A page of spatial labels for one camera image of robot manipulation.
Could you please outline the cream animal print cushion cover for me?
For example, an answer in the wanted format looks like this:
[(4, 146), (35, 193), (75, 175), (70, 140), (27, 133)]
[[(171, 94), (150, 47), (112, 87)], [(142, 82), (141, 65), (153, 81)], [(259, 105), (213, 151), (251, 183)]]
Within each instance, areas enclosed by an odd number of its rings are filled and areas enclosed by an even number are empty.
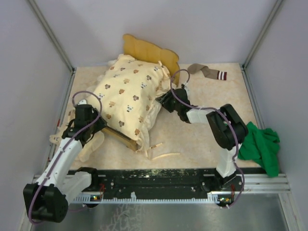
[(156, 98), (169, 90), (170, 72), (161, 61), (149, 63), (120, 54), (86, 101), (102, 110), (110, 128), (136, 141), (138, 151), (146, 153), (149, 130), (161, 109)]

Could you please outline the wooden pet bed frame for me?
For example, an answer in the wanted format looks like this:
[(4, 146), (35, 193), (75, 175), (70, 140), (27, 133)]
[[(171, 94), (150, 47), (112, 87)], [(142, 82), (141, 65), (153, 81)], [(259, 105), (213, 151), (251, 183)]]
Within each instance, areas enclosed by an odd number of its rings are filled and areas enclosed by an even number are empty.
[[(179, 56), (175, 52), (169, 49), (160, 48), (151, 42), (138, 39), (131, 34), (124, 34), (123, 41), (124, 54), (128, 54), (137, 60), (149, 63), (161, 61), (162, 64), (169, 70), (170, 74), (174, 75), (173, 83), (176, 85), (179, 84), (180, 75), (176, 73), (176, 71), (180, 69), (178, 64)], [(105, 127), (102, 132), (120, 141), (129, 149), (137, 151), (137, 142), (121, 134), (120, 132), (110, 127)]]

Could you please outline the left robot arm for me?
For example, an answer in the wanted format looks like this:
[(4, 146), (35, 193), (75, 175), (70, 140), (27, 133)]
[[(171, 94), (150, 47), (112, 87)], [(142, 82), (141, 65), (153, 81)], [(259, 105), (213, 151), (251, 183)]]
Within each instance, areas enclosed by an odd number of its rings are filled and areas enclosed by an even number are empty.
[(89, 104), (77, 105), (75, 110), (75, 118), (63, 132), (50, 164), (36, 182), (27, 184), (23, 189), (27, 216), (32, 224), (62, 222), (69, 205), (84, 189), (94, 191), (99, 188), (100, 179), (92, 168), (83, 168), (65, 181), (75, 158), (88, 141), (107, 126), (101, 110)]

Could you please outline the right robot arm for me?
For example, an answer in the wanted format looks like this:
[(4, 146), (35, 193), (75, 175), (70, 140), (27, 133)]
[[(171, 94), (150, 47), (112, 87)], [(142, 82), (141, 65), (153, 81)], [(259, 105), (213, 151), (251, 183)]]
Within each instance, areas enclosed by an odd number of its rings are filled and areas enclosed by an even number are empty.
[(177, 112), (181, 121), (189, 124), (208, 124), (215, 141), (222, 148), (219, 163), (215, 169), (215, 185), (224, 191), (232, 185), (238, 166), (236, 164), (239, 150), (248, 128), (231, 104), (218, 109), (200, 107), (190, 104), (185, 89), (171, 89), (156, 98), (168, 112)]

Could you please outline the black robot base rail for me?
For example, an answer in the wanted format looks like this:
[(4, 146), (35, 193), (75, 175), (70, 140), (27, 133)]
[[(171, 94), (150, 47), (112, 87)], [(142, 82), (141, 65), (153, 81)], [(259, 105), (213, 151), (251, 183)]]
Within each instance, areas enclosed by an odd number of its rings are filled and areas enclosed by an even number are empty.
[(217, 204), (229, 207), (239, 195), (288, 193), (284, 174), (270, 178), (245, 168), (221, 180), (213, 168), (70, 170), (64, 177), (69, 204)]

